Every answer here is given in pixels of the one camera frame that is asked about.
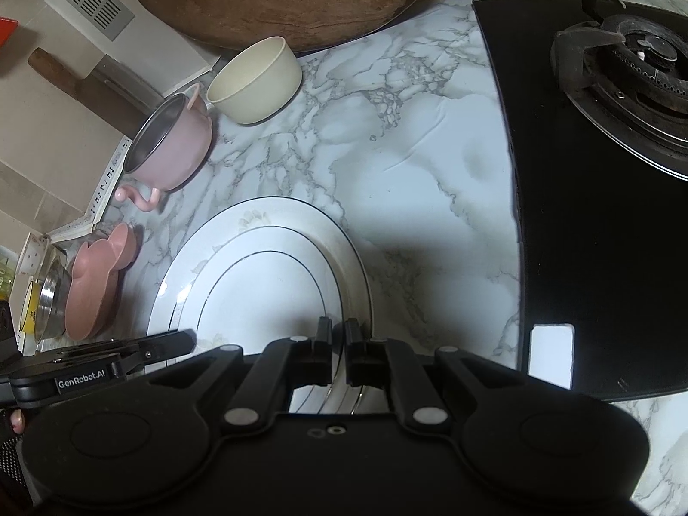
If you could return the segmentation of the person's left hand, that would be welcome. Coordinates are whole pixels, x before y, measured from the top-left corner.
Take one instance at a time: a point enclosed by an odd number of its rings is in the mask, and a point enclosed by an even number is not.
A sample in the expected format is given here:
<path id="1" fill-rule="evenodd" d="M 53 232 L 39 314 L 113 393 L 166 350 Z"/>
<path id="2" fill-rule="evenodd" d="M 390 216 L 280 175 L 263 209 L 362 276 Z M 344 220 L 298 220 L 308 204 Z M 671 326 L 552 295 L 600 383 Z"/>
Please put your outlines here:
<path id="1" fill-rule="evenodd" d="M 21 410 L 13 411 L 10 416 L 10 426 L 15 434 L 23 434 L 26 427 L 26 418 Z"/>

